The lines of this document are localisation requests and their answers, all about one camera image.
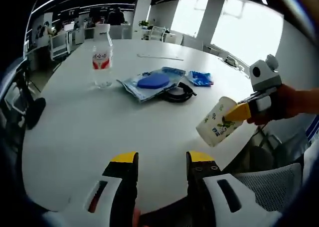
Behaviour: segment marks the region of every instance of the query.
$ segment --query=paper cup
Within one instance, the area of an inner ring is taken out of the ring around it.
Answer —
[[[212,111],[196,127],[199,135],[209,146],[216,146],[243,123],[243,121],[223,122],[222,120],[228,111],[236,105],[234,100],[221,97]]]

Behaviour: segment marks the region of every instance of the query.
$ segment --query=desk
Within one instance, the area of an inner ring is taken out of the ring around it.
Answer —
[[[187,195],[187,151],[208,153],[223,169],[256,130],[244,123],[215,148],[197,133],[195,127],[222,96],[238,102],[253,92],[249,79],[217,57],[154,40],[114,40],[115,78],[163,66],[210,72],[214,78],[211,88],[192,87],[197,96],[186,103],[140,104],[117,82],[105,90],[92,88],[93,44],[85,40],[53,74],[41,93],[46,108],[38,124],[25,133],[23,180],[28,196],[39,205],[64,209],[72,192],[101,175],[114,156],[137,151],[137,207],[144,213],[154,211]],[[139,58],[138,53],[184,60]]]
[[[46,46],[35,47],[26,55],[30,60],[30,69],[32,71],[43,70],[49,66],[49,62],[51,60],[49,44]]]

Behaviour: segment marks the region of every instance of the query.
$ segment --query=mesh chair back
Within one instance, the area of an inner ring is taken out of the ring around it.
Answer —
[[[282,212],[301,187],[299,163],[269,171],[234,175],[256,194],[256,202],[267,211]]]

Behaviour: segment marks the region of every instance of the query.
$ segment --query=blue plastic bag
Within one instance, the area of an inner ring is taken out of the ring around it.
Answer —
[[[195,86],[210,87],[214,84],[210,73],[189,71],[185,77]]]

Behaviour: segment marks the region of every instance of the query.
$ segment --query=red label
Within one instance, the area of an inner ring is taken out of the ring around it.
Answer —
[[[101,66],[99,67],[99,64],[93,61],[93,69],[107,69],[107,66],[110,64],[110,59],[104,61],[101,63]]]

